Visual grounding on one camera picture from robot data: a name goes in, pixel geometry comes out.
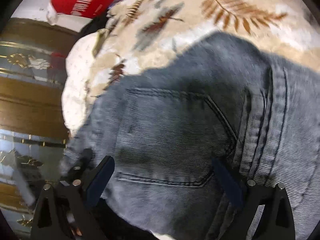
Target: denim fabric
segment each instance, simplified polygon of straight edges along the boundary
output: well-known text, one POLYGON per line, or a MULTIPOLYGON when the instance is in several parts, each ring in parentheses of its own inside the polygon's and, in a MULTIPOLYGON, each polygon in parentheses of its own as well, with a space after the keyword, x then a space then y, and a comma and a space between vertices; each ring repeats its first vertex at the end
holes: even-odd
MULTIPOLYGON (((125 76, 97 98, 61 163, 91 147, 116 169, 102 197, 132 225, 180 240, 216 239, 232 221, 211 157, 259 184, 283 182, 296 239, 320 218, 320 76, 215 33, 168 67, 125 76)), ((248 238, 259 221, 252 223, 248 238)))

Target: metal pin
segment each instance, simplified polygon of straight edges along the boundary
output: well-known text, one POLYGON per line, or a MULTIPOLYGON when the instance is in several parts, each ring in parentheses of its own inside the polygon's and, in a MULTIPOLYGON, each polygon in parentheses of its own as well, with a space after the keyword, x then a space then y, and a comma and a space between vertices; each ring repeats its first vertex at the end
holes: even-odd
POLYGON ((281 182, 278 183, 277 185, 278 185, 279 189, 281 189, 281 190, 283 190, 285 188, 284 184, 281 182))
POLYGON ((50 187, 51 187, 50 184, 45 184, 45 185, 43 186, 43 189, 44 189, 44 190, 48 190, 50 187))
POLYGON ((247 181, 247 184, 248 184, 249 186, 253 187, 253 186, 256 185, 256 182, 255 182, 253 179, 249 179, 249 180, 247 181))
POLYGON ((75 179, 73 182, 72 182, 72 185, 73 186, 79 186, 81 184, 81 180, 79 179, 75 179))

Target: beige blanket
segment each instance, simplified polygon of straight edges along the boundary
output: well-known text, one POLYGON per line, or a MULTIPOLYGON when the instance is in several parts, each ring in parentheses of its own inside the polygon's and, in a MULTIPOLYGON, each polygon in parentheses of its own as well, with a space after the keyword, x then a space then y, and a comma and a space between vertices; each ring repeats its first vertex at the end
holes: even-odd
POLYGON ((98 36, 94 33, 79 40, 67 58, 62 103, 71 134, 84 123, 96 96, 122 75, 166 67, 217 31, 320 69, 319 26, 310 23, 311 13, 302 0, 124 0, 110 14, 116 25, 109 21, 112 31, 106 32, 97 57, 92 55, 98 36))

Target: blue denim jeans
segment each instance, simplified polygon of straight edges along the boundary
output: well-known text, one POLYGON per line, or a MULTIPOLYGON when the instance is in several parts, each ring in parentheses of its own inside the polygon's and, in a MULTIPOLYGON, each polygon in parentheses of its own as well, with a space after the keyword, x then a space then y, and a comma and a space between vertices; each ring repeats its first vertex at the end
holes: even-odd
POLYGON ((94 165, 111 155, 116 169, 102 197, 120 217, 177 240, 217 239, 236 213, 211 166, 227 155, 248 179, 285 184, 296 239, 307 239, 320 218, 319 106, 318 74, 215 33, 166 68, 111 85, 61 171, 87 147, 94 165))

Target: jeans pocket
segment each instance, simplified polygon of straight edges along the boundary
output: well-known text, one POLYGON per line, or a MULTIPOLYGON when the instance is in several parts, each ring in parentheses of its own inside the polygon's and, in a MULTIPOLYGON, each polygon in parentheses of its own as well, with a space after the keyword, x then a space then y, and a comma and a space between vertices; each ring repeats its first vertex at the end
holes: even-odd
POLYGON ((226 118, 208 95, 127 90, 115 149, 116 178, 136 183, 202 187, 212 156, 234 150, 226 118))

